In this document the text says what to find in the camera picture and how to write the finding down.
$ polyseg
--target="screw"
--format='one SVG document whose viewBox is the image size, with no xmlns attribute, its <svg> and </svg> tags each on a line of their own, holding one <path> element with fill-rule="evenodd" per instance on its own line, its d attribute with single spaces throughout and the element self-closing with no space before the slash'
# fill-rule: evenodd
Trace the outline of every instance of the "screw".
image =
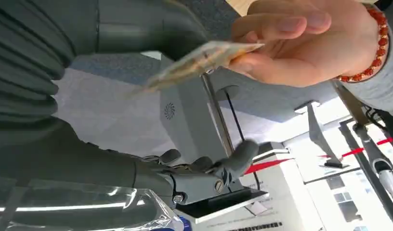
<svg viewBox="0 0 393 231">
<path fill-rule="evenodd" d="M 215 191 L 216 191 L 216 193 L 220 193 L 220 192 L 222 192 L 222 190 L 223 190 L 223 182 L 222 182 L 222 180 L 217 180 L 215 182 Z"/>
<path fill-rule="evenodd" d="M 205 73 L 207 73 L 208 75 L 212 74 L 215 71 L 215 69 L 209 69 L 207 70 Z"/>
<path fill-rule="evenodd" d="M 172 201 L 176 204 L 181 203 L 183 201 L 183 196 L 181 194 L 175 195 Z"/>
</svg>

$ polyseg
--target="fingernail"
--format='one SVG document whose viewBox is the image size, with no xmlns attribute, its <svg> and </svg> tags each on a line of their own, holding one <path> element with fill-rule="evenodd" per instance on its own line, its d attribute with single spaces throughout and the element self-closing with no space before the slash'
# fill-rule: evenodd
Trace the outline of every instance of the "fingernail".
<svg viewBox="0 0 393 231">
<path fill-rule="evenodd" d="M 327 20 L 327 16 L 323 12 L 312 12 L 307 15 L 307 25 L 311 27 L 321 27 L 324 26 Z"/>
<path fill-rule="evenodd" d="M 254 31 L 250 31 L 246 34 L 246 40 L 249 42 L 256 42 L 259 39 L 258 35 Z"/>
<path fill-rule="evenodd" d="M 234 64 L 231 66 L 231 68 L 240 73 L 248 73 L 253 69 L 252 65 L 250 64 Z"/>
<path fill-rule="evenodd" d="M 284 18 L 279 22 L 277 28 L 281 31 L 296 31 L 300 24 L 300 20 L 300 18 Z"/>
</svg>

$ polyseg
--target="clear plastic wrap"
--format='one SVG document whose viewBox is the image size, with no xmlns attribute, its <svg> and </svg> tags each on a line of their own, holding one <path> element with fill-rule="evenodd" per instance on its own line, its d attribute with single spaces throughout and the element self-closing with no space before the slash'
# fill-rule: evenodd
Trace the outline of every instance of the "clear plastic wrap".
<svg viewBox="0 0 393 231">
<path fill-rule="evenodd" d="M 0 178 L 0 231 L 183 230 L 149 189 Z"/>
</svg>

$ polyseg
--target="banknote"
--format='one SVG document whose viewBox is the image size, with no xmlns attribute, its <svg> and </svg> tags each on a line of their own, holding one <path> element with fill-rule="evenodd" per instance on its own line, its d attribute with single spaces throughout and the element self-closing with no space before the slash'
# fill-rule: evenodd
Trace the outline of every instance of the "banknote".
<svg viewBox="0 0 393 231">
<path fill-rule="evenodd" d="M 199 77 L 206 71 L 226 66 L 232 59 L 257 50 L 263 45 L 261 43 L 208 42 L 151 77 L 144 86 L 131 92 L 129 96 L 141 92 L 154 92 L 190 78 Z"/>
</svg>

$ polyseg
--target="desk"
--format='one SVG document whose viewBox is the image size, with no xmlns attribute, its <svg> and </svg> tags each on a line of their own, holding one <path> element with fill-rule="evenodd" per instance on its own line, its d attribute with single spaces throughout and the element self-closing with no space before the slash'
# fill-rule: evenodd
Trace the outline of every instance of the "desk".
<svg viewBox="0 0 393 231">
<path fill-rule="evenodd" d="M 249 6 L 256 0 L 226 0 L 241 16 L 245 16 Z M 360 0 L 360 2 L 373 4 L 377 0 Z"/>
</svg>

